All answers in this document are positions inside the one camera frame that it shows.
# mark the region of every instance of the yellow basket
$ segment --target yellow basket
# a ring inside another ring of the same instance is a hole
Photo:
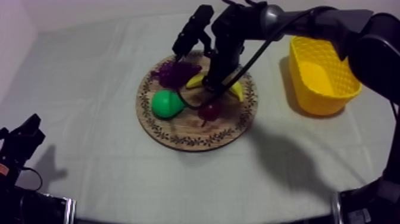
[[[311,114],[334,114],[361,92],[348,60],[341,61],[329,41],[293,38],[289,69],[299,105]]]

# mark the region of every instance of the grape cluster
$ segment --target grape cluster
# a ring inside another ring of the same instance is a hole
[[[185,85],[193,76],[201,71],[197,64],[181,61],[174,66],[173,61],[164,62],[151,75],[158,77],[159,84],[164,88],[177,89]]]

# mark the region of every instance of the wooden plate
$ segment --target wooden plate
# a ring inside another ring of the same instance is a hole
[[[151,72],[166,62],[174,60],[169,56],[156,64],[143,78],[136,97],[136,113],[139,122],[146,132],[160,144],[174,150],[201,152],[220,148],[237,139],[250,126],[257,111],[257,90],[252,77],[247,73],[239,80],[243,87],[244,102],[225,93],[217,103],[222,105],[220,117],[214,122],[207,122],[201,127],[203,120],[198,117],[198,112],[185,108],[171,120],[156,118],[151,110],[151,100],[154,93],[164,89],[158,84],[156,77]],[[207,71],[210,59],[204,57],[201,51],[192,51],[186,61],[199,64],[202,71]],[[203,88],[181,88],[181,93],[187,102],[199,105],[210,94]]]

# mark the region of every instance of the green ball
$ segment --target green ball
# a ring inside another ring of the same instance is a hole
[[[185,105],[179,96],[169,90],[161,90],[154,94],[151,101],[153,113],[162,118],[171,118],[181,112]]]

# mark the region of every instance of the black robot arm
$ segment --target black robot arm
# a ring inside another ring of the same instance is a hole
[[[360,82],[400,104],[400,21],[396,17],[384,13],[373,15],[369,10],[337,10],[332,7],[284,12],[277,5],[266,2],[247,0],[250,6],[224,2],[229,6],[212,24],[215,48],[205,54],[211,63],[203,84],[215,93],[214,99],[229,88],[229,84],[224,86],[222,82],[238,67],[246,40],[266,41],[265,49],[271,41],[279,41],[283,35],[297,35],[330,41],[341,60],[348,57],[351,70]],[[202,5],[190,18],[173,47],[178,58],[185,56],[198,39],[206,39],[204,27],[210,23],[211,11],[210,6]],[[209,45],[205,44],[205,49],[210,49]],[[258,56],[245,66],[241,74]],[[197,109],[211,101],[191,107]]]

